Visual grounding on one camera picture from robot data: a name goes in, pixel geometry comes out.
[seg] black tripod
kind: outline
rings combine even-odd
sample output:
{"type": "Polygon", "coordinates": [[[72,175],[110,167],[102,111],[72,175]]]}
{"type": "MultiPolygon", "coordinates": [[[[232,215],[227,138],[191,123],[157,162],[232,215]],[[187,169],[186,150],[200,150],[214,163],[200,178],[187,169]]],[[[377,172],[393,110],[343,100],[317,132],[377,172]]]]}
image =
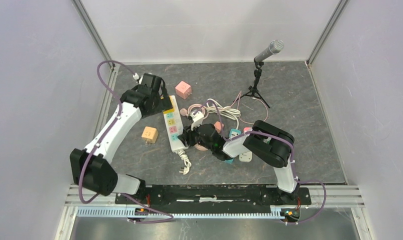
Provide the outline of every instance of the black tripod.
{"type": "Polygon", "coordinates": [[[259,90],[258,90],[258,83],[259,83],[259,80],[261,79],[261,76],[262,76],[262,69],[261,68],[262,68],[263,65],[264,65],[263,61],[261,61],[261,62],[254,61],[254,66],[256,67],[256,70],[254,70],[254,77],[255,77],[254,86],[249,86],[248,87],[248,92],[243,94],[243,95],[241,95],[239,97],[239,99],[241,99],[244,96],[260,99],[266,104],[266,106],[268,108],[271,108],[268,105],[268,103],[265,101],[265,99],[262,97],[262,95],[259,93],[259,90]]]}

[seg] white cable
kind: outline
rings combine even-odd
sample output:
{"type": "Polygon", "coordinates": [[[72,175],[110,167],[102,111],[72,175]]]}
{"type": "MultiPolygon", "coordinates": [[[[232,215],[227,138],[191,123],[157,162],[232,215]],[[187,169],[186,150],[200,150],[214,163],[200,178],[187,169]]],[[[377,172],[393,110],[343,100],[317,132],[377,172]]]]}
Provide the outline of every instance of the white cable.
{"type": "Polygon", "coordinates": [[[181,149],[176,153],[179,155],[179,157],[181,157],[181,159],[184,161],[184,165],[185,165],[185,167],[181,167],[179,172],[184,175],[188,174],[190,171],[190,168],[191,168],[191,162],[190,162],[190,159],[188,158],[188,155],[186,154],[186,151],[181,149]]]}
{"type": "MultiPolygon", "coordinates": [[[[208,100],[211,100],[216,104],[217,109],[219,110],[219,112],[222,116],[235,120],[237,122],[237,127],[235,127],[235,129],[239,129],[239,125],[240,125],[239,117],[241,116],[240,110],[231,108],[232,105],[223,107],[221,104],[219,104],[219,102],[217,102],[216,100],[214,100],[212,98],[209,98],[208,100]]],[[[193,104],[193,105],[189,106],[187,109],[188,114],[190,114],[193,109],[200,108],[200,106],[201,106],[201,104],[193,104]]],[[[204,115],[203,119],[206,119],[209,116],[209,114],[212,114],[212,113],[217,114],[215,106],[213,106],[213,105],[210,106],[209,103],[206,103],[206,107],[202,107],[200,111],[204,115]]]]}

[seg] microphone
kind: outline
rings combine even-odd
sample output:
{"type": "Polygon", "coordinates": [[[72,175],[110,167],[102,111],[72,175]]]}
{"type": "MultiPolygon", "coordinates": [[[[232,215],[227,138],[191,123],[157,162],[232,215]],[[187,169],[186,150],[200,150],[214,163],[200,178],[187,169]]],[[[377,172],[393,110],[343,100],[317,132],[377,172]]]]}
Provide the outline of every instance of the microphone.
{"type": "Polygon", "coordinates": [[[265,50],[254,58],[254,61],[260,63],[274,54],[279,54],[283,48],[284,42],[282,40],[273,40],[265,50]]]}

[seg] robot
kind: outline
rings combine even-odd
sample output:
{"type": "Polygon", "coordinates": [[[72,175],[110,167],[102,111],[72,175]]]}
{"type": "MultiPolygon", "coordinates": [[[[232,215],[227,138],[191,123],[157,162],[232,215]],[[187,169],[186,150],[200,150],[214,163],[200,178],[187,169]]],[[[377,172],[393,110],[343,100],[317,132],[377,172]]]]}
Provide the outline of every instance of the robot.
{"type": "MultiPolygon", "coordinates": [[[[137,82],[138,85],[122,94],[121,104],[118,104],[115,114],[101,132],[83,149],[75,148],[70,153],[70,165],[75,184],[80,184],[80,176],[84,171],[82,187],[98,194],[138,195],[144,192],[143,179],[127,174],[117,174],[111,167],[111,162],[119,145],[138,121],[171,109],[172,103],[165,81],[161,77],[144,73],[137,82]]],[[[200,115],[202,115],[201,112],[192,112],[189,116],[193,122],[192,125],[184,127],[183,133],[178,137],[186,146],[192,147],[199,144],[209,149],[221,161],[252,151],[273,167],[278,179],[279,197],[285,203],[297,198],[300,184],[295,179],[290,162],[291,147],[295,140],[290,133],[257,120],[251,127],[251,131],[232,139],[223,138],[213,124],[202,124],[200,115]]]]}

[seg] white wall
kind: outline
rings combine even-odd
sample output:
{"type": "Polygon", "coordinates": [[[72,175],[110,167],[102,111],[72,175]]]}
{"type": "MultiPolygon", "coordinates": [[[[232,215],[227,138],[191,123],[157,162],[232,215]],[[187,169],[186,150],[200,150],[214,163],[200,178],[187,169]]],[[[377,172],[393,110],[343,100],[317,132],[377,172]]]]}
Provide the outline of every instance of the white wall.
{"type": "Polygon", "coordinates": [[[54,238],[69,154],[100,112],[102,60],[70,1],[0,1],[0,239],[54,238]]]}
{"type": "Polygon", "coordinates": [[[338,0],[82,0],[111,57],[141,63],[306,60],[338,0]]]}
{"type": "Polygon", "coordinates": [[[403,239],[403,1],[350,1],[313,76],[377,239],[403,239]]]}

